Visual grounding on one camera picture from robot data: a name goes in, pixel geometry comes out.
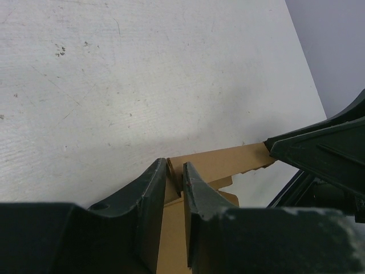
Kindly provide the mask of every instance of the gray wall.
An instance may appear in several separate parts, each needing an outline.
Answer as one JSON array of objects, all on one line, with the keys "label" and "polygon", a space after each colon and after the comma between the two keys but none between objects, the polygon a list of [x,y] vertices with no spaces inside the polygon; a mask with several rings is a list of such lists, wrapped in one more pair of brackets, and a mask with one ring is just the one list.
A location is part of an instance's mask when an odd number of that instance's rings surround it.
[{"label": "gray wall", "polygon": [[327,117],[365,88],[365,1],[286,0]]}]

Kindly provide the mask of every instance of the cardboard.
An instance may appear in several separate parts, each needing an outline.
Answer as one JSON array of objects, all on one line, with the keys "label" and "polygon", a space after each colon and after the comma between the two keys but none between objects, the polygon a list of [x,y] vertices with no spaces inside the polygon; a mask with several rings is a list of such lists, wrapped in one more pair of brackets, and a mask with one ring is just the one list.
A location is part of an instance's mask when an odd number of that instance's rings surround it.
[{"label": "cardboard", "polygon": [[[202,179],[215,190],[232,184],[232,175],[267,167],[275,162],[269,156],[264,143],[231,147],[191,155],[168,158],[168,176],[165,191],[165,206],[161,227],[157,274],[187,274],[184,201],[183,164],[192,162]],[[220,194],[238,206],[235,195]]]},{"label": "cardboard", "polygon": [[[191,162],[201,178],[211,184],[213,181],[231,177],[232,175],[267,167],[275,162],[269,156],[264,143],[248,144],[246,146],[224,148],[168,158],[171,178],[178,191],[183,189],[183,164]],[[215,182],[215,187],[226,187],[227,180]]]}]

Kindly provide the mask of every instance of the scratched white surface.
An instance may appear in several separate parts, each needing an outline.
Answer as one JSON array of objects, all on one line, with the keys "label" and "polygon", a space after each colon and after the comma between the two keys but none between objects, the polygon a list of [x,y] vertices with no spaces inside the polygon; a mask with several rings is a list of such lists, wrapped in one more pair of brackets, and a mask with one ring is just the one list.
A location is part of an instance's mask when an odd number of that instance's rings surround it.
[{"label": "scratched white surface", "polygon": [[[118,190],[157,157],[325,118],[285,1],[3,0],[0,200]],[[264,206],[295,169],[236,176]]]}]

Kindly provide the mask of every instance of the white surface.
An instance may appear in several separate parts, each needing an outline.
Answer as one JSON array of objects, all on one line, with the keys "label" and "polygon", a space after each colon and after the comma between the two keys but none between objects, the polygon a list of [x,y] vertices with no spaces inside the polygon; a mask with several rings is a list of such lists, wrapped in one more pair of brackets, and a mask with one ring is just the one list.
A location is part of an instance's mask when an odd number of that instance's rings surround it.
[{"label": "white surface", "polygon": [[327,117],[365,88],[365,1],[286,0]]},{"label": "white surface", "polygon": [[[2,201],[88,206],[157,157],[325,118],[284,1],[2,6]],[[275,164],[230,190],[244,206],[265,205],[294,172]]]}]

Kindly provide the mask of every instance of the screw hole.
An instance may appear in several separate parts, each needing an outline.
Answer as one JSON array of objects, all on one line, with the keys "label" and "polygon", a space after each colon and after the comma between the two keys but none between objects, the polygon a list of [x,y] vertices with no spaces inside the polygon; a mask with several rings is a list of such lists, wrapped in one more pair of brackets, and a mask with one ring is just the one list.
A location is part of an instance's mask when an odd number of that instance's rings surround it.
[{"label": "screw hole", "polygon": [[90,206],[90,210],[103,210],[103,209],[107,209],[108,207],[110,207],[109,204],[106,203],[97,203],[97,204],[93,204],[92,206]]}]

